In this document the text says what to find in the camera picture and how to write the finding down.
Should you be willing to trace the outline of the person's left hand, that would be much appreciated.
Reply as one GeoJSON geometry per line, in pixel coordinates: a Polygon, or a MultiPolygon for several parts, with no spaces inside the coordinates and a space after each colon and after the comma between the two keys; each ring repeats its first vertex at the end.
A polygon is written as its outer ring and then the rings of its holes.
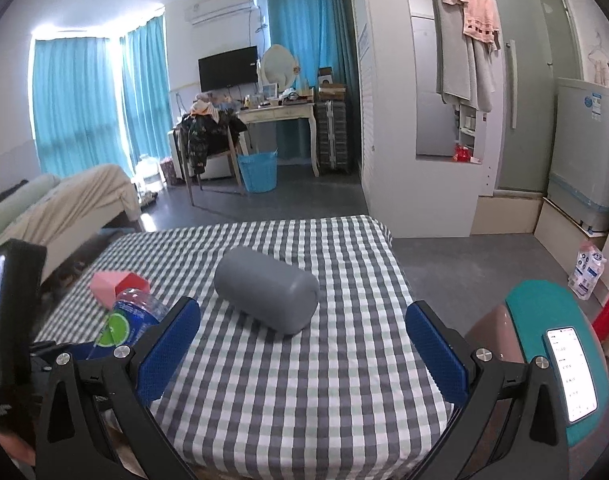
{"type": "Polygon", "coordinates": [[[31,467],[35,466],[35,449],[13,432],[0,428],[0,445],[14,460],[31,467]]]}

